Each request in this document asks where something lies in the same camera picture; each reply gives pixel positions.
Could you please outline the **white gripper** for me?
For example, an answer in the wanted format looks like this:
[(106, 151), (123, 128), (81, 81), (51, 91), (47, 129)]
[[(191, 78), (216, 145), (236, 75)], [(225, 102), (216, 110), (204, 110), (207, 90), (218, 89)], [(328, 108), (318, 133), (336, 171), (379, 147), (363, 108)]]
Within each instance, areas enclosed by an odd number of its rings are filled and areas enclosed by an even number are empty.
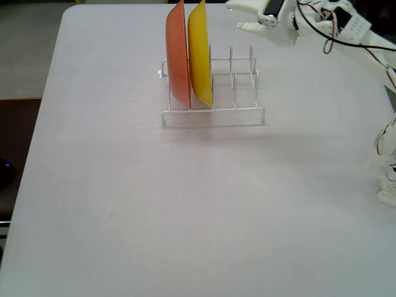
[(228, 10), (237, 10), (257, 15), (258, 23), (238, 22), (237, 28), (266, 38), (278, 46), (293, 46), (298, 30), (293, 24), (295, 1), (230, 0)]

